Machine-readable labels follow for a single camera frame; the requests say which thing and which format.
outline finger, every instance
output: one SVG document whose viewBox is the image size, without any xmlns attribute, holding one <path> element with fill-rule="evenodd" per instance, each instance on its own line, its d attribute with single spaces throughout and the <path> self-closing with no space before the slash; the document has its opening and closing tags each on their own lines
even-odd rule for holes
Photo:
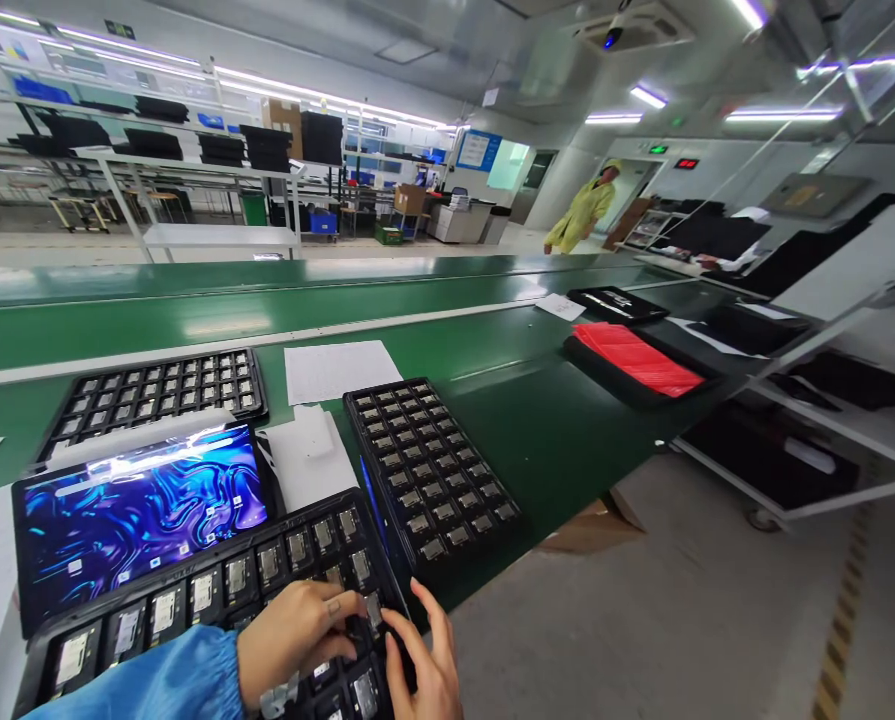
<svg viewBox="0 0 895 720">
<path fill-rule="evenodd" d="M 390 702 L 394 706 L 394 717 L 407 718 L 412 714 L 411 700 L 407 681 L 404 679 L 404 663 L 400 659 L 400 648 L 390 633 L 385 633 L 384 642 L 387 643 L 387 685 L 390 687 Z"/>
<path fill-rule="evenodd" d="M 300 664 L 301 676 L 307 677 L 314 672 L 315 668 L 333 660 L 335 657 L 345 657 L 353 662 L 357 659 L 357 648 L 354 647 L 350 638 L 331 633 L 322 638 Z"/>
<path fill-rule="evenodd" d="M 344 589 L 334 583 L 322 583 L 317 580 L 307 580 L 307 585 L 320 596 L 321 600 L 330 600 L 340 595 Z"/>
<path fill-rule="evenodd" d="M 342 623 L 351 615 L 367 617 L 367 603 L 364 601 L 363 595 L 353 590 L 325 600 L 324 609 L 326 612 L 321 615 L 321 634 L 326 633 L 333 625 Z"/>
<path fill-rule="evenodd" d="M 410 655 L 410 659 L 414 661 L 414 667 L 417 668 L 418 678 L 422 671 L 429 672 L 434 661 L 430 656 L 430 652 L 427 650 L 427 646 L 424 645 L 424 639 L 420 636 L 420 633 L 417 632 L 417 628 L 414 627 L 414 624 L 396 610 L 383 608 L 380 612 L 384 617 L 384 622 L 390 625 L 390 627 L 400 635 L 401 640 L 404 641 L 404 645 L 407 646 L 407 654 Z"/>
<path fill-rule="evenodd" d="M 430 634 L 434 638 L 434 657 L 441 659 L 443 653 L 447 652 L 451 658 L 454 654 L 454 629 L 450 624 L 450 618 L 447 613 L 437 602 L 436 598 L 431 594 L 430 590 L 420 584 L 417 578 L 410 579 L 410 590 L 420 600 L 420 604 L 427 611 L 427 617 L 430 618 Z"/>
</svg>

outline caster wheel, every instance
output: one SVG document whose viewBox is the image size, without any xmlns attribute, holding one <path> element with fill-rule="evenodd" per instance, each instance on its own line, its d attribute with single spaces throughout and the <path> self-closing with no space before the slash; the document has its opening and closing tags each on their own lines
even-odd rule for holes
<svg viewBox="0 0 895 720">
<path fill-rule="evenodd" d="M 770 513 L 763 508 L 753 508 L 748 510 L 745 517 L 747 518 L 747 522 L 750 523 L 750 526 L 755 530 L 760 530 L 760 532 L 775 533 L 780 532 L 782 529 L 780 525 L 777 524 L 777 521 L 770 516 Z"/>
</svg>

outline yellow floor tape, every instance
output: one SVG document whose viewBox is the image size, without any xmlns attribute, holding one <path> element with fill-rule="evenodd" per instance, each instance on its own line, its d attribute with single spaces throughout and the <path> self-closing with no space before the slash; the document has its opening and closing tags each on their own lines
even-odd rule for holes
<svg viewBox="0 0 895 720">
<path fill-rule="evenodd" d="M 867 534 L 870 531 L 871 503 L 858 506 L 850 529 L 850 546 L 840 580 L 834 619 L 830 623 L 820 680 L 814 695 L 812 720 L 839 720 L 840 703 L 847 689 L 847 662 L 854 639 L 854 623 L 860 606 L 864 568 L 867 565 Z"/>
</svg>

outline security camera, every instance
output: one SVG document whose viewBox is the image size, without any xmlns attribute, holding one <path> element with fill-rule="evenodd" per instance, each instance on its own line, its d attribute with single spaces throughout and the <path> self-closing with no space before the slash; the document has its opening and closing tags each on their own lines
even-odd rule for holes
<svg viewBox="0 0 895 720">
<path fill-rule="evenodd" d="M 620 40 L 621 35 L 624 34 L 624 25 L 626 24 L 624 11 L 630 7 L 631 2 L 632 0 L 623 0 L 620 3 L 620 7 L 617 8 L 617 14 L 611 21 L 610 27 L 607 29 L 607 35 L 604 37 L 604 50 L 610 50 Z"/>
</svg>

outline blue sleeve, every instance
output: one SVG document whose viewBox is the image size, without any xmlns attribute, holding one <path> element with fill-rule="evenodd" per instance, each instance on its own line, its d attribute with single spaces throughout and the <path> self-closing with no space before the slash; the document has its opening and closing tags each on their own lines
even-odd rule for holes
<svg viewBox="0 0 895 720">
<path fill-rule="evenodd" d="M 27 720 L 242 718 L 237 633 L 197 626 L 41 705 Z"/>
</svg>

